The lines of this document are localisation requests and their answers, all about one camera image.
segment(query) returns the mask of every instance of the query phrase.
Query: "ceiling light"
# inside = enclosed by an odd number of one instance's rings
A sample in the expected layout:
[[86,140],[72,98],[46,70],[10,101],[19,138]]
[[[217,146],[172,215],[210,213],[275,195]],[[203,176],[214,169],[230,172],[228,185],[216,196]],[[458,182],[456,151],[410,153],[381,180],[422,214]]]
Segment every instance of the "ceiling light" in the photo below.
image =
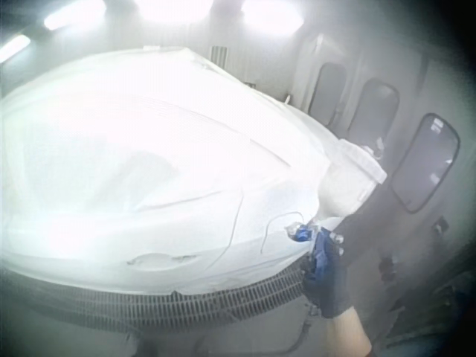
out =
[[247,0],[241,10],[247,25],[272,35],[290,35],[304,23],[296,9],[284,1]]
[[90,24],[102,19],[105,12],[103,0],[78,0],[48,16],[45,27],[56,30],[68,25]]
[[0,63],[5,62],[13,55],[19,53],[30,44],[30,39],[25,35],[18,35],[0,48]]
[[168,25],[190,24],[208,15],[213,0],[135,0],[141,15]]

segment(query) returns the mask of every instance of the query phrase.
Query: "metal grating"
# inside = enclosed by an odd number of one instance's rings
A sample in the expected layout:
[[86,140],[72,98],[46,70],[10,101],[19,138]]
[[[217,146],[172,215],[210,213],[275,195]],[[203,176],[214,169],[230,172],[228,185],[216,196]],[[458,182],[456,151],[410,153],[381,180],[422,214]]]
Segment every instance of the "metal grating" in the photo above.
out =
[[222,46],[212,46],[210,61],[225,69],[226,59],[228,57],[228,48]]
[[43,315],[83,327],[115,332],[182,332],[243,321],[298,298],[302,278],[299,262],[259,283],[203,295],[98,292],[5,270],[1,273],[1,292]]

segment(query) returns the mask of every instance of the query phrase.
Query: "gloved hand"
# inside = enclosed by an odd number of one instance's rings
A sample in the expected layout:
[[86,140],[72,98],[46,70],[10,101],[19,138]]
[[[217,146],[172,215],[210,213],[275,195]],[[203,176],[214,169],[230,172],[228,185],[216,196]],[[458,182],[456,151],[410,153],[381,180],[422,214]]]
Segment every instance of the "gloved hand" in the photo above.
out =
[[317,277],[314,260],[306,259],[301,265],[304,273],[303,293],[321,309],[324,318],[335,318],[352,306],[347,292],[347,268],[342,263],[339,249],[329,237],[325,239],[327,264]]

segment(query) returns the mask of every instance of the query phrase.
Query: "black glove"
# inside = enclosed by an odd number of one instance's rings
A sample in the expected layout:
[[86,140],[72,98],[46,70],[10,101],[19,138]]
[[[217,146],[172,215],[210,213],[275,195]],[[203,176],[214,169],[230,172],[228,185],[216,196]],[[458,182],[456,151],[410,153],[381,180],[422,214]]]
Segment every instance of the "black glove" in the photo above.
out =
[[347,292],[347,268],[341,261],[339,248],[331,239],[326,239],[324,252],[328,262],[318,279],[314,260],[306,258],[301,265],[304,273],[303,293],[321,309],[324,318],[335,318],[352,306]]

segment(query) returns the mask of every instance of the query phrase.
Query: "white car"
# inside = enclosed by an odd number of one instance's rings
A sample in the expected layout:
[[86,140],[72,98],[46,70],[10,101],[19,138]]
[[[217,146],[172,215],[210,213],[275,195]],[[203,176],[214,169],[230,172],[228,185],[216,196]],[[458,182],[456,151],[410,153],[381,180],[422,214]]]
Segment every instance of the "white car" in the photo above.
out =
[[270,277],[385,180],[371,154],[187,49],[82,59],[2,103],[2,264],[106,292]]

